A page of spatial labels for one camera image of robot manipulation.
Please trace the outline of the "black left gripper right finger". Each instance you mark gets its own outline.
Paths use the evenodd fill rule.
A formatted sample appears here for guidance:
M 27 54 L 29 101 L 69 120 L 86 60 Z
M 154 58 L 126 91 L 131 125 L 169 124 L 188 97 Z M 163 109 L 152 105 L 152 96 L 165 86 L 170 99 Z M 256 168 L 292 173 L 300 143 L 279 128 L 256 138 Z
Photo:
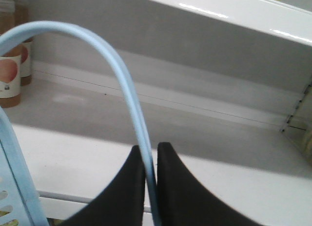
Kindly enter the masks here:
M 157 147 L 158 206 L 164 226 L 256 226 L 207 190 L 169 142 Z

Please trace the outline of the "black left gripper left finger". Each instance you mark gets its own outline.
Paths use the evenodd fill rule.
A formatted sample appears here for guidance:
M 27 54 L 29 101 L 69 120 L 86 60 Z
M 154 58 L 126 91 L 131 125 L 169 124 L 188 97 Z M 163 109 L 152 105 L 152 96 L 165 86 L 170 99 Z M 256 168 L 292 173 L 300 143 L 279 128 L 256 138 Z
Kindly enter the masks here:
M 62 226 L 140 226 L 145 199 L 145 169 L 139 146 L 132 147 L 110 184 Z

